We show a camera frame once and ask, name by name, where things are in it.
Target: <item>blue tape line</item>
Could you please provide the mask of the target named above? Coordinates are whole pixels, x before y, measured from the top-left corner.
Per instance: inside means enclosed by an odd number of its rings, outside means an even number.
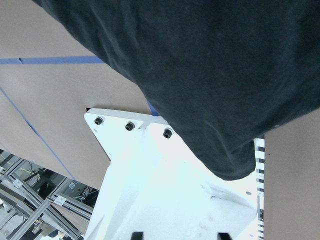
[[[0,145],[3,147],[1,148],[2,150],[5,150],[7,153],[10,154],[10,151],[8,150],[8,148],[6,148],[6,146],[2,142],[0,142]]]
[[[97,56],[1,58],[0,64],[104,64]]]
[[[146,101],[149,105],[149,108],[151,110],[151,115],[152,116],[159,116],[159,113],[157,112],[157,110],[151,105],[151,103],[147,100]]]
[[[63,168],[67,171],[67,173],[72,177],[73,180],[76,180],[71,172],[67,169],[61,159],[57,156],[57,154],[52,150],[52,148],[47,144],[47,142],[43,139],[43,137],[39,134],[39,132],[31,125],[31,123],[26,119],[26,117],[22,114],[19,108],[15,105],[15,103],[10,99],[10,97],[6,94],[3,88],[0,86],[0,91],[4,94],[4,96],[8,99],[11,105],[15,108],[15,110],[21,115],[23,120],[29,125],[29,127],[33,130],[33,132],[42,140],[42,142],[46,145],[46,147],[50,150],[50,152],[55,156],[55,158],[60,162]]]

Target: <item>bolt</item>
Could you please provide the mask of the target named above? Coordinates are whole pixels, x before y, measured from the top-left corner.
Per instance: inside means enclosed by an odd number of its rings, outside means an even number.
[[[100,124],[102,124],[103,122],[104,122],[104,121],[103,121],[102,118],[99,117],[99,116],[94,120],[94,123],[97,124],[97,125],[100,125]]]
[[[166,139],[169,139],[169,138],[171,138],[172,134],[174,134],[174,133],[171,131],[171,129],[167,128],[164,130],[163,136]]]
[[[135,125],[132,123],[132,122],[128,122],[126,125],[125,125],[125,129],[127,129],[128,131],[131,131],[132,129],[135,128]]]

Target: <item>white mounting plate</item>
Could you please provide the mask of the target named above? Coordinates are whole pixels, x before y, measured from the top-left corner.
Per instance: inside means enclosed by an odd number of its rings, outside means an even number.
[[[160,116],[92,108],[84,118],[111,159],[86,240],[129,240],[132,232],[144,232],[145,240],[257,235],[258,225],[250,226],[258,208],[255,172],[236,181],[218,178]]]

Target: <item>black and white striped strip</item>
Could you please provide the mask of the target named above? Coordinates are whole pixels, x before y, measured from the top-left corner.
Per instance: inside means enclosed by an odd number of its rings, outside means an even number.
[[[255,140],[256,182],[259,201],[258,239],[264,239],[265,136]]]

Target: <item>black fabric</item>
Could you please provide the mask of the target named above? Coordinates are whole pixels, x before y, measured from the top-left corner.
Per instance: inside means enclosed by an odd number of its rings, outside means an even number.
[[[136,83],[217,176],[253,138],[320,106],[320,1],[34,0]]]

